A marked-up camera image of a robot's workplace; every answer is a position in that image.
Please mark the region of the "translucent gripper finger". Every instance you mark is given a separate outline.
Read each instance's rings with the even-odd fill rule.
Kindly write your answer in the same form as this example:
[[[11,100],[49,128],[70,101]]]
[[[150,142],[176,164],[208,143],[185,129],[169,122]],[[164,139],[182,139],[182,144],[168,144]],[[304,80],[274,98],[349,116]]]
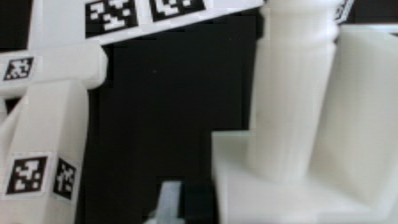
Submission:
[[[182,193],[182,182],[166,181],[162,183],[155,214],[150,217],[144,224],[185,224],[185,219],[178,216],[180,193]]]

